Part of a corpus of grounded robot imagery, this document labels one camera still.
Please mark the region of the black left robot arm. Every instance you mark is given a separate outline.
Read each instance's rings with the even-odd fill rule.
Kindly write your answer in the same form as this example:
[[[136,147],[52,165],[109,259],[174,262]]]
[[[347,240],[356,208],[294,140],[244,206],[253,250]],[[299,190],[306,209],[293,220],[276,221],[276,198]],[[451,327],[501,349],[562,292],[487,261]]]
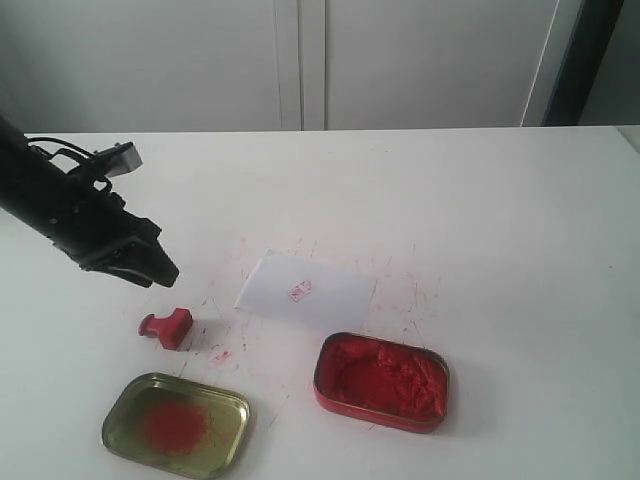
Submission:
[[[66,254],[84,271],[95,271],[148,288],[170,288],[179,270],[163,250],[161,229],[126,211],[112,178],[139,168],[131,142],[89,152],[55,139],[58,154],[75,162],[63,171],[41,137],[27,137],[1,122],[1,207]]]

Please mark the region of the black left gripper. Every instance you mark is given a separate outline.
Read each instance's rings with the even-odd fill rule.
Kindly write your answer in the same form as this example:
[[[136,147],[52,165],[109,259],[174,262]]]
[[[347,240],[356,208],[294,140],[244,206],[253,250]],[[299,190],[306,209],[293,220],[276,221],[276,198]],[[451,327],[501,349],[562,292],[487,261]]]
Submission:
[[[144,288],[171,288],[179,276],[158,241],[160,227],[126,211],[119,198],[49,193],[47,221],[54,246],[85,269]]]

